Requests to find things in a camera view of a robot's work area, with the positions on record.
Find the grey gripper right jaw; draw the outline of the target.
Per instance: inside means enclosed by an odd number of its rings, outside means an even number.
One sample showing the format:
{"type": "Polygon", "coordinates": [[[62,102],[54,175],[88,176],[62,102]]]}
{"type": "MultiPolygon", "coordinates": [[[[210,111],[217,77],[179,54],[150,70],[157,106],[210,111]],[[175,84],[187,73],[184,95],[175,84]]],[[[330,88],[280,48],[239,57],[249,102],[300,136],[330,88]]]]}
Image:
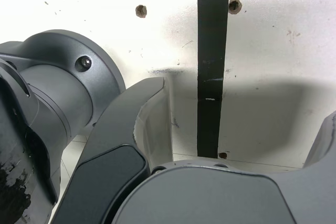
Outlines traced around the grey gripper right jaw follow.
{"type": "Polygon", "coordinates": [[[113,223],[335,223],[335,114],[323,121],[302,169],[172,167],[142,182],[113,223]]]}

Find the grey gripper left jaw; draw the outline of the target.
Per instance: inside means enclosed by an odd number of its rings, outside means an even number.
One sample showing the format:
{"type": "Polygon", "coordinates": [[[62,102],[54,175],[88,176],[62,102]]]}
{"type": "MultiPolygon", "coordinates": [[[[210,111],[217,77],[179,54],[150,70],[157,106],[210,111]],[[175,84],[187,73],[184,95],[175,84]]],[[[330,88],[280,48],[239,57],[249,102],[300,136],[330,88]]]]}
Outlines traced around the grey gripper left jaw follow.
{"type": "Polygon", "coordinates": [[[53,223],[111,223],[127,196],[173,160],[169,84],[147,78],[126,89],[96,122],[53,223]]]}

